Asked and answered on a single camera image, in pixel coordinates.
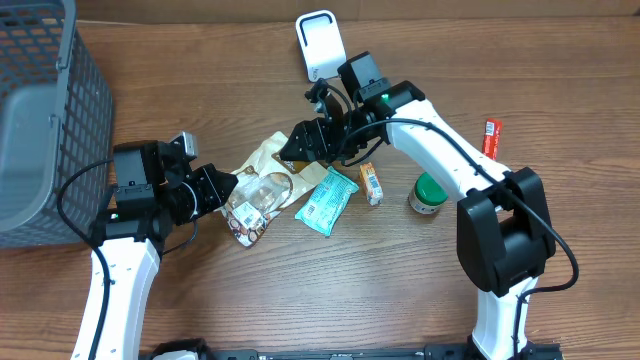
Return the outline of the green round can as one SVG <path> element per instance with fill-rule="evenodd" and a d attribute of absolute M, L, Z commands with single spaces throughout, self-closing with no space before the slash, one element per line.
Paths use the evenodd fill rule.
<path fill-rule="evenodd" d="M 419 176 L 408 196 L 411 208 L 424 215 L 436 213 L 447 200 L 447 193 L 427 172 Z"/>

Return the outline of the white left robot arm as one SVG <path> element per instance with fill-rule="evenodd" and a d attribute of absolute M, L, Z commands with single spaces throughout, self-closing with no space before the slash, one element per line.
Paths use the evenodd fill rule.
<path fill-rule="evenodd" d="M 135 359 L 147 300 L 173 228 L 194 224 L 222 207 L 238 183 L 206 164 L 192 170 L 115 163 L 116 206 L 96 216 L 85 241 L 92 250 L 91 282 L 75 359 Z"/>

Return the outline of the orange small snack box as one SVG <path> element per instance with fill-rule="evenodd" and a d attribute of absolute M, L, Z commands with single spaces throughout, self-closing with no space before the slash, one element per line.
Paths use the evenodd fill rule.
<path fill-rule="evenodd" d="M 365 163 L 360 166 L 360 177 L 364 186 L 367 202 L 371 206 L 379 206 L 382 203 L 384 194 L 372 163 Z"/>

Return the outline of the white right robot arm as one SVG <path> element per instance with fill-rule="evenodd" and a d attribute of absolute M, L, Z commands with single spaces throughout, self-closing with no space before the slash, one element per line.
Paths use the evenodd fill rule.
<path fill-rule="evenodd" d="M 425 358 L 561 358 L 559 346 L 535 344 L 525 335 L 528 301 L 556 251 L 539 176 L 483 155 L 408 81 L 391 86 L 381 79 L 347 90 L 317 82 L 305 96 L 320 115 L 294 127 L 280 156 L 346 161 L 378 138 L 408 155 L 456 203 L 456 251 L 478 289 L 478 315 L 466 343 L 431 345 Z"/>

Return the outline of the red snack stick packet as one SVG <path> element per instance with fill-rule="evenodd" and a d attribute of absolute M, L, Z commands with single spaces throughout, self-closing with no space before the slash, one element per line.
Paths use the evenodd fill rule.
<path fill-rule="evenodd" d="M 502 130 L 503 123 L 500 120 L 489 118 L 486 121 L 482 153 L 492 160 L 497 159 Z"/>

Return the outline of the beige brown snack pouch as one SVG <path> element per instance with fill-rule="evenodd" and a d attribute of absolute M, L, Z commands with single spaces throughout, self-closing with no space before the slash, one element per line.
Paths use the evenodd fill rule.
<path fill-rule="evenodd" d="M 256 244 L 274 218 L 328 175 L 317 162 L 282 160 L 279 153 L 287 140 L 282 132 L 274 133 L 233 172 L 238 184 L 221 212 L 246 248 Z"/>

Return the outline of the teal wet wipes pack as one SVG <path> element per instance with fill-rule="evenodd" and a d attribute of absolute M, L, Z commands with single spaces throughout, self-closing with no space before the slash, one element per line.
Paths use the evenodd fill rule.
<path fill-rule="evenodd" d="M 315 187 L 309 200 L 295 214 L 295 219 L 329 237 L 349 199 L 358 190 L 359 186 L 354 181 L 330 166 L 327 176 Z"/>

